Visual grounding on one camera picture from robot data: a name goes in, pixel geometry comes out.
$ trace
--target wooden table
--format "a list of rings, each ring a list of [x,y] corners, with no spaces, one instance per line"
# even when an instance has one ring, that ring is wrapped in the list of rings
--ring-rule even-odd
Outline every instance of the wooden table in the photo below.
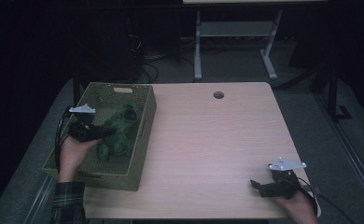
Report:
[[[267,164],[279,156],[300,160],[267,83],[153,88],[158,106],[140,189],[86,188],[88,218],[287,216],[249,183],[272,183]],[[303,170],[296,173],[307,180]]]

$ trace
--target plaid sleeve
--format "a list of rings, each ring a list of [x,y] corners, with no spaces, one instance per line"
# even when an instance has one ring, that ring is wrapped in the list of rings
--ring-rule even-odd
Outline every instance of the plaid sleeve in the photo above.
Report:
[[[83,208],[84,188],[83,182],[56,184],[51,208],[51,223],[86,223],[86,214]]]

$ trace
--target person's left hand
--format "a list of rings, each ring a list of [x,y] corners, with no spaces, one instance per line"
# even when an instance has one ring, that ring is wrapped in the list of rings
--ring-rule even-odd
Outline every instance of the person's left hand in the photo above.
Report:
[[[60,156],[60,177],[59,182],[72,182],[77,177],[77,171],[84,162],[92,147],[101,143],[102,139],[90,142],[79,142],[68,136],[63,141]]]

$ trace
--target gray carpet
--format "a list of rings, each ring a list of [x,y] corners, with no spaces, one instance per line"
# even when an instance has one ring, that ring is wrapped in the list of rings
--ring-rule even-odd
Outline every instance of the gray carpet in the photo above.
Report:
[[[250,43],[239,50],[203,55],[202,82],[265,81],[277,86],[303,72],[287,67],[294,43],[276,42],[271,58],[279,78],[270,81],[259,57],[262,42]],[[192,53],[184,55],[192,62]],[[164,59],[152,63],[159,69],[159,83],[192,82],[193,67],[187,60]],[[147,67],[150,75],[155,70]],[[357,103],[348,86],[340,82],[338,102],[345,105],[353,119],[341,120],[335,128],[325,112],[326,94],[313,95],[308,91],[312,78],[287,91],[274,91],[276,100],[286,120],[288,129],[301,160],[308,164],[306,172],[314,188],[338,204],[356,223],[364,223],[364,188],[352,162],[345,153],[345,143],[335,130],[340,128],[364,164],[364,110]],[[138,81],[145,83],[142,77]],[[53,147],[59,117],[66,106],[73,103],[72,81],[65,84],[53,107],[44,119],[37,135],[10,180],[0,200],[0,223],[48,223],[52,189],[41,187],[51,183],[41,170]],[[322,209],[321,223],[347,223],[346,219],[328,203],[318,199]],[[91,223],[102,223],[93,220]],[[105,220],[105,223],[127,223]],[[289,219],[271,220],[272,224],[292,223]]]

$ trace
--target person's right hand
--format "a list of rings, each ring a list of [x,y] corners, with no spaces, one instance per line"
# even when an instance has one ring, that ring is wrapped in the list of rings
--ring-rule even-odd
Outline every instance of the person's right hand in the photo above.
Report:
[[[275,197],[274,200],[287,210],[289,216],[297,224],[318,224],[318,218],[309,199],[299,191],[291,199]]]

